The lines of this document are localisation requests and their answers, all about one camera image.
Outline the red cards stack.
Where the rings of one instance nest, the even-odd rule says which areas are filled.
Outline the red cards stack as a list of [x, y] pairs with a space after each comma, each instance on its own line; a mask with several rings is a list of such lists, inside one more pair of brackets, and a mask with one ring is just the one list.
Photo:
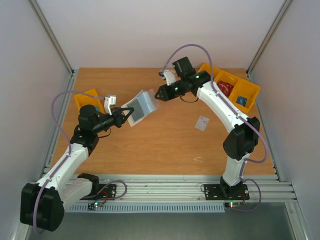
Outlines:
[[224, 81], [219, 81], [217, 83], [217, 86], [219, 87], [219, 89], [221, 90], [221, 92], [228, 98], [234, 88], [233, 85], [231, 85], [228, 82], [224, 82]]

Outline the yellow bin with red cards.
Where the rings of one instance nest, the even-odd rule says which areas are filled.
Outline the yellow bin with red cards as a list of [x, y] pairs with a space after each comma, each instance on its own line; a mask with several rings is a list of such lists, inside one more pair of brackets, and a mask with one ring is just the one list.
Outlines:
[[240, 77], [224, 70], [221, 70], [214, 78], [218, 88], [229, 100], [232, 99], [236, 86], [240, 80]]

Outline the white patterned card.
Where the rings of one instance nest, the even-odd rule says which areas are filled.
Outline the white patterned card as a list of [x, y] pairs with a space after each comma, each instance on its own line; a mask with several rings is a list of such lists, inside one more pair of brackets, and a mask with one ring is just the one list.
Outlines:
[[208, 123], [209, 123], [209, 118], [201, 115], [195, 124], [195, 128], [204, 132], [206, 130]]

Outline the beige card holder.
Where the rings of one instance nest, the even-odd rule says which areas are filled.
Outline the beige card holder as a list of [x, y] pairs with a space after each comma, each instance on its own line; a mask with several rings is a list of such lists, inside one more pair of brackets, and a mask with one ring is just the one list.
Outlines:
[[134, 98], [126, 102], [121, 107], [128, 108], [127, 104], [132, 102], [135, 99], [138, 99], [139, 103], [141, 104], [145, 117], [143, 117], [138, 122], [133, 122], [133, 119], [130, 116], [127, 121], [131, 127], [141, 122], [144, 118], [146, 118], [152, 112], [155, 112], [161, 106], [160, 101], [155, 98], [154, 90], [149, 89], [149, 90], [141, 90]]

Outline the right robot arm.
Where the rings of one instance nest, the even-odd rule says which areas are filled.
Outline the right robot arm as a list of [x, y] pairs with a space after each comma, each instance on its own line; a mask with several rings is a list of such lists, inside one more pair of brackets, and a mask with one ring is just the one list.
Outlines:
[[231, 199], [243, 185], [241, 178], [246, 161], [259, 141], [260, 121], [256, 117], [249, 118], [235, 107], [212, 82], [211, 75], [205, 70], [196, 71], [187, 57], [175, 61], [173, 68], [158, 73], [166, 83], [158, 88], [154, 97], [167, 102], [192, 93], [223, 123], [228, 133], [223, 142], [227, 163], [220, 178], [219, 192], [224, 199]]

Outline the yellow bin with black cards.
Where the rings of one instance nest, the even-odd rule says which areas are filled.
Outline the yellow bin with black cards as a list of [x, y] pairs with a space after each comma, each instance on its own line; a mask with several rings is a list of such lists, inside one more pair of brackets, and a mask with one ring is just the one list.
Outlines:
[[[222, 69], [213, 66], [213, 80], [216, 82], [218, 80], [218, 76], [221, 75]], [[208, 74], [211, 73], [211, 66], [209, 63], [203, 63], [200, 68], [197, 70], [197, 72], [206, 71]]]

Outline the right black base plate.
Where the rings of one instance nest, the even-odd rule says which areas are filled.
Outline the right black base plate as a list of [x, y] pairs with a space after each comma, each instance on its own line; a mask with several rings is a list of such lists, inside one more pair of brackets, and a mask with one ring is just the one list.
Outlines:
[[248, 186], [242, 182], [236, 186], [205, 184], [204, 195], [207, 201], [240, 201], [250, 199]]

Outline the aluminium rail frame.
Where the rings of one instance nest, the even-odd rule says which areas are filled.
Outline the aluminium rail frame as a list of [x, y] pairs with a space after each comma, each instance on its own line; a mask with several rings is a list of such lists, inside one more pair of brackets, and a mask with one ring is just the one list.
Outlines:
[[[100, 97], [116, 95], [116, 105], [110, 108], [121, 108], [141, 90], [153, 89], [156, 94], [166, 84], [158, 73], [156, 68], [82, 67], [66, 95], [71, 98], [78, 92], [96, 89]], [[222, 203], [224, 213], [232, 214], [226, 229], [235, 231], [238, 237], [243, 236], [249, 220], [264, 203], [284, 203], [294, 237], [310, 238], [293, 184], [279, 175], [275, 164], [269, 163], [262, 174], [242, 173], [249, 200], [206, 200], [204, 185], [220, 184], [226, 169], [228, 156], [223, 142], [228, 132], [215, 113], [191, 92], [159, 101], [160, 107], [133, 127], [127, 120], [120, 128], [112, 126], [98, 134], [95, 149], [67, 185], [81, 174], [90, 174], [104, 185], [99, 192], [116, 184], [116, 194], [113, 198], [76, 203], [97, 207], [109, 203]], [[79, 114], [72, 103], [59, 127], [68, 146], [79, 124]], [[205, 131], [195, 128], [200, 116], [209, 118]]]

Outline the single yellow bin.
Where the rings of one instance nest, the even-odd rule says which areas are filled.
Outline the single yellow bin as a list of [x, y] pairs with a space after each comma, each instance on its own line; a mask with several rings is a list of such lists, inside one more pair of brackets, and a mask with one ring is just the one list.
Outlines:
[[103, 105], [104, 97], [99, 96], [95, 88], [87, 90], [85, 92], [79, 91], [77, 94], [74, 95], [74, 100], [78, 112], [80, 111], [81, 107], [85, 105], [93, 105], [94, 107], [99, 106], [103, 114], [106, 113]]

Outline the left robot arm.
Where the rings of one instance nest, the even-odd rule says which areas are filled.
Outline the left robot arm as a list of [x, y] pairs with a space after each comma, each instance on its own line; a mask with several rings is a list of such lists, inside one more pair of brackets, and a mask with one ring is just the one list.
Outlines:
[[73, 184], [67, 183], [96, 148], [98, 134], [113, 126], [120, 128], [133, 112], [133, 107], [114, 107], [110, 114], [101, 113], [90, 104], [81, 107], [78, 125], [63, 156], [45, 176], [22, 188], [20, 222], [35, 231], [53, 232], [72, 205], [81, 199], [96, 199], [101, 193], [97, 176], [82, 173]]

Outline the yellow bin with blue card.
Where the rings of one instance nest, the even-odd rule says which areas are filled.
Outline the yellow bin with blue card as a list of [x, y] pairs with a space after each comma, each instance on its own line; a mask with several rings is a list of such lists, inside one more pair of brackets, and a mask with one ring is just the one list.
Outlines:
[[[235, 87], [234, 94], [230, 101], [243, 113], [248, 114], [251, 108], [254, 106], [256, 98], [260, 93], [261, 87], [243, 78], [240, 79], [239, 83]], [[247, 98], [246, 106], [243, 107], [237, 104], [238, 96]]]

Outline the blue card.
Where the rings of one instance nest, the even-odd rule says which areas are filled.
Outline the blue card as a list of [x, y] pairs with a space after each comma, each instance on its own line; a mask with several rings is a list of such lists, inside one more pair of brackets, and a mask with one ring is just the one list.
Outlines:
[[238, 105], [241, 105], [241, 106], [245, 107], [245, 106], [246, 106], [246, 103], [247, 103], [247, 98], [245, 98], [245, 97], [243, 97], [243, 96], [238, 96], [238, 97], [237, 97], [237, 100], [236, 100], [236, 103], [237, 103]]

